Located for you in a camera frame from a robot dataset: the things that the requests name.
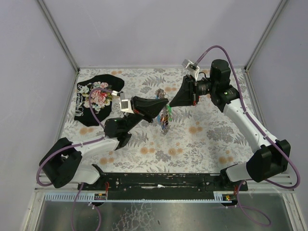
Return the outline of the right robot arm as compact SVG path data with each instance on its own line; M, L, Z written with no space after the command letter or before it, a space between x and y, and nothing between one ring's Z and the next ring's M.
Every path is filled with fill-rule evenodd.
M291 145L287 140L278 140L254 115L249 115L239 91L230 84L228 62L214 60L209 77L201 80L198 79L200 68L192 61L186 59L182 65L190 73L183 77L181 88L170 102L170 107L195 106L200 96L210 95L212 103L237 126L253 152L247 162L222 171L229 181L252 179L261 182L283 173L288 166L286 158L290 155Z

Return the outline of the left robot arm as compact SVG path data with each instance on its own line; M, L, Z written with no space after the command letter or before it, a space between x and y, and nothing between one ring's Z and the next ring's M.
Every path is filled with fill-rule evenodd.
M126 146L131 138L130 131L142 120L152 123L167 103L166 98L145 99L137 96L121 100L120 108L124 114L106 120L103 136L80 142L59 139L40 161L37 183L54 188L61 188L70 182L95 184L103 172L94 164L83 165L82 160ZM39 180L41 173L50 180L49 184Z

